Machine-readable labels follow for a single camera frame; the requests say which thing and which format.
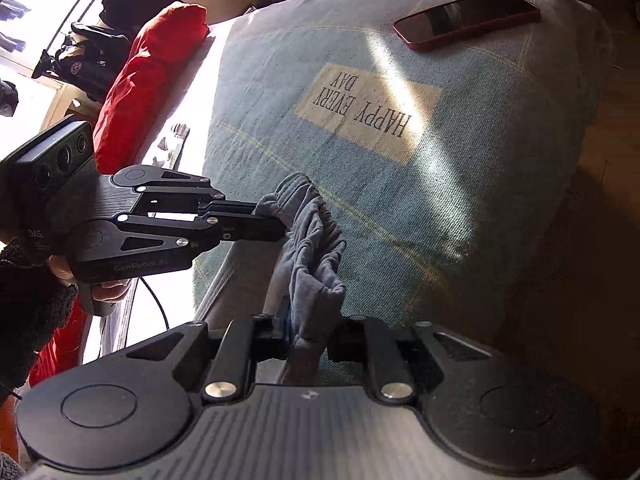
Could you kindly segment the person's left hand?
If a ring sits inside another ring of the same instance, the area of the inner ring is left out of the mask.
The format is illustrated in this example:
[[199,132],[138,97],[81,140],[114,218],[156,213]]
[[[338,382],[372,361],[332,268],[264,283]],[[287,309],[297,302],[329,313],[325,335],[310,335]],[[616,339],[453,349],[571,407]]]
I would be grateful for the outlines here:
[[[51,256],[47,260],[47,266],[65,286],[77,283],[64,257]],[[108,304],[114,304],[114,302],[123,300],[128,294],[129,289],[129,280],[118,280],[91,285],[92,298],[99,302],[107,302]]]

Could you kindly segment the black sleeve left forearm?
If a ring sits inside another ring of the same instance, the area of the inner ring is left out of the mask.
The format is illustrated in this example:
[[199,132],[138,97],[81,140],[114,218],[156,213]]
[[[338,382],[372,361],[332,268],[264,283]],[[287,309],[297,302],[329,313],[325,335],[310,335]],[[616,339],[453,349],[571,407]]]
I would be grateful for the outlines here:
[[20,388],[64,326],[78,294],[66,260],[38,257],[14,237],[1,251],[1,399]]

